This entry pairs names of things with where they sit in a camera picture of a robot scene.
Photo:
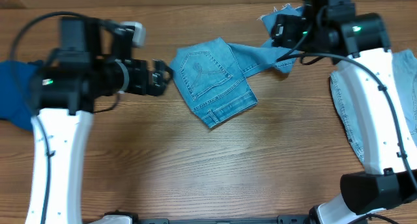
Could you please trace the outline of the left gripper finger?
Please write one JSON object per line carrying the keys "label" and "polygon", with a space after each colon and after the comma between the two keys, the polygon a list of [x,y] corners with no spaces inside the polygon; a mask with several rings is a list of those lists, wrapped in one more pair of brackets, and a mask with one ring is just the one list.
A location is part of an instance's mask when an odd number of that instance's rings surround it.
{"label": "left gripper finger", "polygon": [[148,86],[148,95],[161,96],[166,90],[166,83],[157,84],[154,83]]}
{"label": "left gripper finger", "polygon": [[152,82],[155,85],[168,85],[173,79],[173,70],[162,60],[154,60]]}

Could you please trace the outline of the medium blue denim jeans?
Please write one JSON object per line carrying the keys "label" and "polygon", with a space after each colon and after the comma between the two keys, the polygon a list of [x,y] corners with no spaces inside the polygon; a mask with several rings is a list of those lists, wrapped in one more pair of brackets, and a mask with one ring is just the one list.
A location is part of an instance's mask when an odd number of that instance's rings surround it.
{"label": "medium blue denim jeans", "polygon": [[269,68],[288,74],[294,59],[278,62],[287,48],[267,40],[260,47],[222,38],[179,48],[171,61],[173,80],[191,112],[213,128],[257,105],[247,79]]}

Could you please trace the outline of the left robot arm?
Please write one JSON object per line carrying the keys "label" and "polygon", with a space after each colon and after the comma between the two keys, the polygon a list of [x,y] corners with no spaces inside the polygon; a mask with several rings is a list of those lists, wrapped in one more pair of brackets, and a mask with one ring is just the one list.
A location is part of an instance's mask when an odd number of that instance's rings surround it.
{"label": "left robot arm", "polygon": [[35,158],[28,223],[81,223],[84,154],[95,100],[160,96],[173,72],[132,57],[146,30],[135,21],[63,17],[60,45],[31,80]]}

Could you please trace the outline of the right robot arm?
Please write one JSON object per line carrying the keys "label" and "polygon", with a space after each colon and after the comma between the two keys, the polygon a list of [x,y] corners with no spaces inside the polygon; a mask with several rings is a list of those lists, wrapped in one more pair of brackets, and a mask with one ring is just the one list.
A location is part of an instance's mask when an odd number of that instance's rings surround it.
{"label": "right robot arm", "polygon": [[416,200],[416,146],[394,80],[382,18],[358,15],[352,0],[302,0],[301,16],[280,15],[271,31],[284,59],[331,58],[352,97],[364,140],[364,170],[340,180],[340,194],[301,223],[365,223]]}

